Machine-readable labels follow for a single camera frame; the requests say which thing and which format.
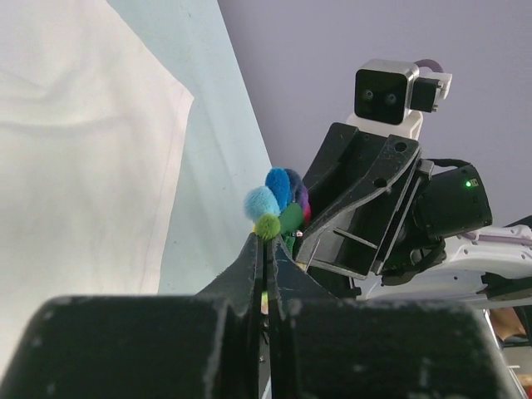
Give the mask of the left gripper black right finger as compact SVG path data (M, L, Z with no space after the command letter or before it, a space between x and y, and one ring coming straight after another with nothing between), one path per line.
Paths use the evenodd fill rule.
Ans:
M265 247L275 398L516 398L480 312L454 302L336 298Z

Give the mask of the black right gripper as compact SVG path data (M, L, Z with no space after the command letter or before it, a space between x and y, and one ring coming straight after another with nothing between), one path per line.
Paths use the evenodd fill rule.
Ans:
M421 147L396 135L359 135L333 123L309 166L311 218L294 259L345 277L398 286L445 259L446 239L492 224L477 169L433 159L443 172L418 173Z

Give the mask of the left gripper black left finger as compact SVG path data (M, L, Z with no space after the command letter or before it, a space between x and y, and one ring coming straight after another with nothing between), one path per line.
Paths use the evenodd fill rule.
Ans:
M61 296L30 318L4 398L256 398L264 246L192 296Z

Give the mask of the rainbow plush flower brooch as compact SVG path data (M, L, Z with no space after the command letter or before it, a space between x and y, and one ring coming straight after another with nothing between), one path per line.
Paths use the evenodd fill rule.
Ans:
M272 168L264 185L247 193L244 213L262 240L280 236L292 254L311 219L308 189L295 170Z

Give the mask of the white t-shirt with daisy print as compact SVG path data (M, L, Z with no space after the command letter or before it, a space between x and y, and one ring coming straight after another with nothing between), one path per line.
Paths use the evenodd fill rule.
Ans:
M108 2L2 2L2 293L158 288L192 102Z

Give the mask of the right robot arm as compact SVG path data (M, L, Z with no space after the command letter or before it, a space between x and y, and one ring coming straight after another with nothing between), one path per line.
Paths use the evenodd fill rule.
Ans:
M311 217L293 256L329 292L530 303L531 220L495 227L470 162L425 159L416 140L334 123L303 182Z

